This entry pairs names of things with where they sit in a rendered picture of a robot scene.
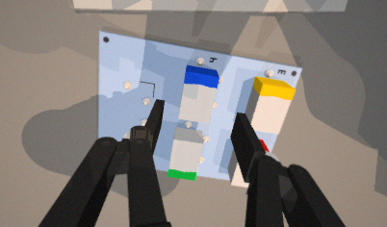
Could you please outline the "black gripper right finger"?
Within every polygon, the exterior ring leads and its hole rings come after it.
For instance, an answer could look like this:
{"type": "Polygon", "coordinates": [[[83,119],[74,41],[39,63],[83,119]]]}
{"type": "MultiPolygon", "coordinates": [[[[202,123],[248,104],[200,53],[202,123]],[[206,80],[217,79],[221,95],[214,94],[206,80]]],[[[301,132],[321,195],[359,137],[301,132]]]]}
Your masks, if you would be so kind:
{"type": "Polygon", "coordinates": [[[265,151],[245,113],[237,113],[230,138],[249,183],[245,227],[284,227],[283,214],[289,227],[346,227],[304,167],[283,166],[265,151]]]}

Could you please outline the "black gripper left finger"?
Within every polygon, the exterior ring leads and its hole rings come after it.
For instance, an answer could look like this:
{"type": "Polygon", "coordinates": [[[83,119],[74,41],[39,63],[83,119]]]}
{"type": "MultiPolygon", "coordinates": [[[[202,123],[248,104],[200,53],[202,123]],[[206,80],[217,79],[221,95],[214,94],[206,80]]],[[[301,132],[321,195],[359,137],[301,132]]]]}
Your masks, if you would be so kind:
{"type": "Polygon", "coordinates": [[[172,227],[152,156],[164,105],[156,99],[145,125],[132,127],[122,141],[96,140],[39,227],[94,227],[119,174],[127,174],[129,227],[172,227]]]}

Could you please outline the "peach block with yellow end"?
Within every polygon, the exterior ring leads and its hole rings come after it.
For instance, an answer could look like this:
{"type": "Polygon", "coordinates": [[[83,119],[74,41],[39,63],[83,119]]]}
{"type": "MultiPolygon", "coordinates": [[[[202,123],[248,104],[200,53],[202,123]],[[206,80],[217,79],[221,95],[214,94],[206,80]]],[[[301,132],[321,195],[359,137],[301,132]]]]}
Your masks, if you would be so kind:
{"type": "Polygon", "coordinates": [[[255,76],[245,109],[252,128],[279,134],[295,91],[284,81],[255,76]]]}

